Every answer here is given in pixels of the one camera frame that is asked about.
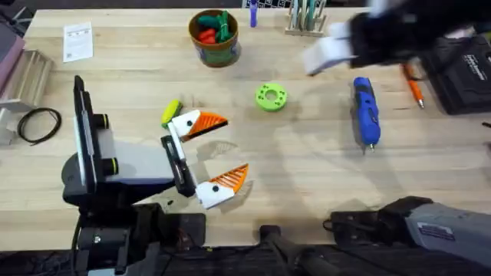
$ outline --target wooden table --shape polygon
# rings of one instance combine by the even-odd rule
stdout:
[[[473,211],[491,212],[490,115],[449,117],[427,88],[425,110],[415,104],[399,67],[349,70],[341,65],[304,75],[299,52],[313,38],[283,34],[285,10],[232,9],[242,56],[210,69],[199,61],[186,30],[196,9],[38,11],[27,48],[55,62],[43,106],[60,110],[60,132],[46,143],[22,140],[0,148],[0,250],[68,248],[77,209],[61,198],[61,168],[75,151],[72,98],[75,74],[85,79],[94,109],[108,113],[116,139],[160,146],[160,115],[180,99],[186,110],[222,114],[229,125],[185,144],[200,179],[249,163],[239,197],[204,211],[175,189],[147,200],[169,212],[205,212],[208,245],[247,245],[262,224],[278,224],[299,242],[332,242],[321,223],[334,210],[379,208],[408,195]],[[328,22],[355,8],[328,9]],[[91,21],[94,57],[62,62],[63,26]],[[352,123],[351,82],[369,77],[380,108],[381,142],[363,155]],[[289,93],[278,113],[261,111],[255,89],[276,82]],[[45,133],[50,117],[28,126]]]

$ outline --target cable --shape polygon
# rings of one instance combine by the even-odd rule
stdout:
[[[361,256],[361,255],[359,255],[357,253],[354,253],[352,251],[341,249],[341,248],[339,248],[339,247],[337,247],[335,245],[331,245],[331,248],[333,248],[335,251],[339,251],[339,252],[345,253],[346,255],[350,255],[353,258],[357,258],[360,261],[364,261],[364,262],[366,262],[366,263],[368,263],[370,265],[373,265],[374,267],[379,268],[379,269],[381,269],[383,271],[386,271],[388,273],[396,274],[396,275],[399,275],[399,276],[409,276],[408,274],[402,273],[402,272],[397,271],[397,270],[394,270],[392,268],[388,268],[388,267],[386,267],[386,266],[384,266],[382,264],[378,264],[377,262],[371,261],[371,260],[369,260],[369,259],[367,259],[367,258],[365,258],[365,257],[363,257],[363,256]]]
[[[77,276],[77,272],[75,271],[75,264],[77,261],[77,241],[78,235],[80,234],[81,229],[81,219],[80,215],[78,216],[77,224],[75,225],[74,236],[71,239],[71,253],[70,253],[70,270],[71,276]]]
[[[271,250],[273,251],[273,253],[275,254],[276,261],[278,261],[278,264],[282,267],[283,274],[285,276],[290,276],[290,270],[288,269],[288,267],[286,265],[286,262],[282,256],[282,253],[280,253],[280,251],[278,250],[278,248],[276,248],[276,245],[274,245],[272,241],[268,241],[268,245],[271,248]]]
[[[163,267],[162,272],[160,272],[160,276],[163,276],[166,273],[167,268],[169,267],[170,262],[172,261],[172,259],[173,259],[173,256],[170,256],[169,257],[169,261],[167,261],[166,265]]]
[[[187,257],[179,256],[175,253],[167,251],[165,248],[161,248],[161,250],[163,253],[165,253],[171,257],[174,257],[176,259],[179,259],[181,261],[208,261],[208,260],[217,259],[217,258],[227,258],[227,257],[233,256],[233,255],[238,255],[238,254],[248,254],[249,252],[256,250],[259,246],[260,246],[260,244],[253,245],[251,247],[248,247],[248,248],[242,249],[242,250],[235,249],[235,248],[215,248],[212,252],[209,253],[208,256],[194,257],[194,258],[187,258]],[[213,254],[215,252],[220,252],[220,251],[224,251],[224,250],[232,250],[233,253],[221,254],[221,255]]]
[[[31,117],[33,117],[35,114],[41,113],[41,112],[49,112],[50,115],[56,121],[56,124],[54,125],[53,130],[51,130],[45,136],[43,136],[43,137],[41,137],[39,139],[30,140],[30,139],[26,138],[25,135],[24,135],[25,125],[27,124],[28,120]],[[29,111],[27,114],[25,114],[21,118],[21,120],[18,122],[18,125],[17,125],[17,134],[24,141],[31,143],[31,146],[35,146],[35,145],[37,145],[39,143],[43,143],[44,141],[49,140],[50,138],[52,138],[56,134],[56,132],[58,132],[60,130],[60,127],[61,127],[61,114],[58,111],[56,111],[56,110],[54,110],[52,108],[48,108],[48,107],[39,107],[39,108],[36,108],[36,109],[33,109],[33,110]]]
[[[322,222],[322,227],[326,231],[328,231],[328,232],[333,232],[332,228],[331,227],[328,227],[326,225],[328,223],[332,223],[332,221],[330,219],[324,220]],[[373,227],[362,225],[362,224],[356,223],[356,222],[342,222],[342,224],[350,225],[350,226],[353,226],[355,228],[360,228],[360,229],[365,230],[365,231],[368,231],[368,232],[374,232],[375,231],[375,228],[373,228]],[[385,266],[383,266],[381,264],[378,264],[378,263],[376,263],[374,261],[371,261],[371,260],[369,260],[369,259],[367,259],[367,258],[365,258],[365,257],[363,257],[361,255],[358,255],[358,254],[356,254],[356,253],[354,253],[352,251],[341,249],[341,248],[339,248],[336,245],[331,245],[330,247],[333,248],[335,251],[339,251],[339,252],[345,253],[346,255],[350,255],[353,258],[357,258],[357,259],[359,259],[361,261],[364,261],[364,262],[366,262],[366,263],[368,263],[370,265],[373,265],[374,267],[379,268],[379,269],[381,269],[383,271],[386,271],[386,272],[389,272],[389,273],[392,273],[392,274],[397,274],[397,275],[400,275],[400,276],[408,276],[408,275],[406,275],[406,274],[404,274],[404,273],[402,273],[400,271],[396,271],[396,270],[394,270],[392,268],[388,268],[388,267],[385,267]]]

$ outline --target green part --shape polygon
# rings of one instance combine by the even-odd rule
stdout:
[[[217,15],[216,18],[219,22],[219,39],[217,42],[222,43],[232,37],[229,32],[229,13],[227,11],[223,11],[222,14]]]
[[[183,109],[183,104],[182,103],[179,103],[177,105],[177,108],[176,108],[176,111],[174,112],[174,114],[172,115],[172,117],[170,118],[170,120],[168,120],[167,122],[162,122],[160,125],[164,128],[164,129],[168,129],[168,124],[170,123],[170,121],[174,118],[174,117],[178,117],[179,114],[181,113],[181,110]]]
[[[207,28],[214,28],[216,30],[220,29],[220,23],[218,18],[211,15],[202,15],[198,17],[198,24]]]
[[[279,84],[263,84],[255,91],[255,102],[265,111],[278,111],[286,105],[288,94]]]
[[[315,0],[310,0],[308,3],[308,14],[307,14],[307,30],[314,30],[314,11],[315,11]]]

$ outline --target green 3d-printed part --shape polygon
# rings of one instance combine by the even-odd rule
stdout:
[[[278,111],[285,106],[287,96],[281,85],[263,84],[255,91],[255,102],[265,111]]]

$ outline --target pen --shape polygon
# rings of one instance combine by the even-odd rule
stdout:
[[[258,24],[257,12],[258,12],[258,0],[251,0],[249,5],[249,10],[251,11],[251,21],[250,25],[254,28]]]
[[[404,76],[406,77],[407,83],[409,84],[409,88],[413,92],[414,99],[416,100],[417,104],[421,108],[424,108],[423,94],[421,93],[421,89],[418,87],[417,82],[415,80],[410,79],[410,76],[414,75],[413,68],[411,68],[409,64],[403,64],[402,71],[404,73]]]

